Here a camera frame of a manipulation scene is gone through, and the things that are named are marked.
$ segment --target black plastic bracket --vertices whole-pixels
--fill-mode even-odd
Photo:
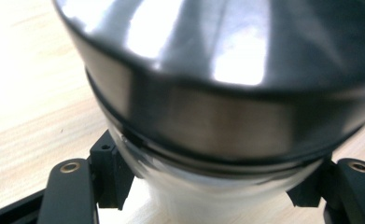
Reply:
[[[44,190],[0,209],[0,224],[36,223]]]
[[[61,162],[50,173],[38,224],[98,223],[89,163]]]
[[[317,207],[319,196],[324,198],[327,224],[365,224],[365,161],[325,161],[288,196],[301,207]]]
[[[121,157],[106,131],[90,150],[89,161],[96,180],[96,198],[100,208],[123,208],[133,183],[134,174]]]

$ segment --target metal lid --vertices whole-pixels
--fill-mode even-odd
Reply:
[[[55,5],[106,114],[172,156],[323,155],[365,121],[362,1]]]

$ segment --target wooden table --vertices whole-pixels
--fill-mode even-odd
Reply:
[[[83,63],[51,1],[0,0],[0,208],[43,189],[57,163],[87,158],[105,129]],[[365,160],[365,129],[336,153],[342,157]],[[123,212],[102,210],[100,219],[171,223],[141,180],[134,181]],[[293,208],[286,195],[238,221],[324,222],[322,208]]]

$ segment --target light wood grain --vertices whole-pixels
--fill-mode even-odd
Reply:
[[[86,158],[106,129],[83,63],[49,0],[0,0],[0,208],[46,186],[57,163]],[[365,160],[365,129],[335,159]],[[102,223],[171,223],[134,181],[123,212]],[[323,223],[322,208],[293,208],[286,195],[233,223]]]

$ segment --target translucent plastic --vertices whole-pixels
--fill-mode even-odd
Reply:
[[[198,175],[175,168],[126,144],[109,125],[123,158],[148,182],[151,197],[173,223],[227,223],[249,207],[264,202],[302,182],[320,164],[317,161],[297,173],[273,177],[228,179]]]

